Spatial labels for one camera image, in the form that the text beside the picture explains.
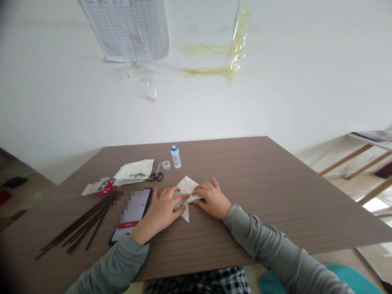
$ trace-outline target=red and white box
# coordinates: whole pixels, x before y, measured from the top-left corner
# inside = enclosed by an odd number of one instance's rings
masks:
[[[104,185],[106,182],[108,182],[106,188],[102,189],[102,185]],[[110,192],[110,187],[113,186],[114,179],[110,177],[105,177],[102,178],[99,182],[96,182],[94,184],[88,184],[83,193],[82,196],[97,193],[98,195],[104,195],[108,194]]]

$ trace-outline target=gray shirt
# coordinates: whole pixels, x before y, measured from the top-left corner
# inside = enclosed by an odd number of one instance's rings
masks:
[[[287,293],[354,293],[350,287],[273,225],[235,204],[223,223],[235,240],[277,275]],[[66,293],[123,293],[147,257],[149,244],[124,235]]]

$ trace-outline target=magazine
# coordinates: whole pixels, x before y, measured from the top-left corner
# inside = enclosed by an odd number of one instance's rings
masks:
[[[373,142],[390,142],[392,141],[392,134],[384,131],[365,131],[365,132],[352,132],[353,135],[362,137]]]

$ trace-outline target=small plastic cup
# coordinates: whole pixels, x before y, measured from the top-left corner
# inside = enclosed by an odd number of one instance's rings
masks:
[[[170,169],[170,161],[165,160],[164,162],[162,162],[162,167],[163,167],[163,169],[165,169],[165,170]]]

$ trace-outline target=stick bundle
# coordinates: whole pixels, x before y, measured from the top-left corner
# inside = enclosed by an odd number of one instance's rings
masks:
[[[54,246],[59,245],[62,241],[64,241],[69,235],[71,235],[74,231],[78,230],[70,236],[61,247],[65,245],[71,245],[67,250],[67,253],[72,253],[76,247],[80,244],[84,236],[87,235],[89,230],[96,224],[96,228],[90,238],[89,243],[87,244],[85,251],[87,251],[102,224],[103,219],[106,216],[107,211],[111,205],[111,196],[108,195],[100,202],[98,202],[93,208],[83,214],[80,218],[74,221],[68,228],[62,231],[57,237],[55,237],[48,245],[41,249],[41,253],[36,257],[36,260],[39,259],[42,255],[47,253]]]

